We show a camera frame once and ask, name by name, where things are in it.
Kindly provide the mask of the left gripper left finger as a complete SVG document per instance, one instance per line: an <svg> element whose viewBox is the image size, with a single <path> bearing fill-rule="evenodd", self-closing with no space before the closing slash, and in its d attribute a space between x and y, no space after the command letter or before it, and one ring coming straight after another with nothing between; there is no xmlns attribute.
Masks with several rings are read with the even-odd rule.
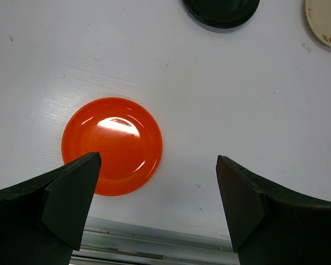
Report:
<svg viewBox="0 0 331 265"><path fill-rule="evenodd" d="M102 159L90 152L0 190L0 264L69 264L81 247Z"/></svg>

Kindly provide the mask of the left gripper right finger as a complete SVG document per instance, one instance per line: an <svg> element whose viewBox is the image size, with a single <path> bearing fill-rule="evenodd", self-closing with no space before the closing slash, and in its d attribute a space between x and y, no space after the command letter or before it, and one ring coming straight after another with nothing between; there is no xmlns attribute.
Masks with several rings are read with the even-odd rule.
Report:
<svg viewBox="0 0 331 265"><path fill-rule="evenodd" d="M216 175L240 264L331 264L331 202L290 190L226 156Z"/></svg>

